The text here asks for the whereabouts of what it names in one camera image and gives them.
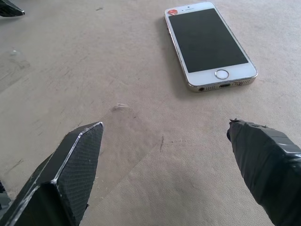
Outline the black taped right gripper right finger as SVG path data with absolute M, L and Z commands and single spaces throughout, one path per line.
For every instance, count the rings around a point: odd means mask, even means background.
M 301 224 L 301 149 L 278 130 L 230 120 L 227 138 L 242 178 L 276 226 Z

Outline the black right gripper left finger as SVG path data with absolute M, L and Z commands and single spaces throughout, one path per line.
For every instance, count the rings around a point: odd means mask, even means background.
M 69 132 L 32 173 L 0 224 L 78 226 L 88 207 L 102 135 L 102 122 Z

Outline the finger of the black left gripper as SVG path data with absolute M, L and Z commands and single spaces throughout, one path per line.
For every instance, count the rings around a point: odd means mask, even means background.
M 0 16 L 1 17 L 17 17 L 24 16 L 25 12 L 8 0 L 0 0 Z

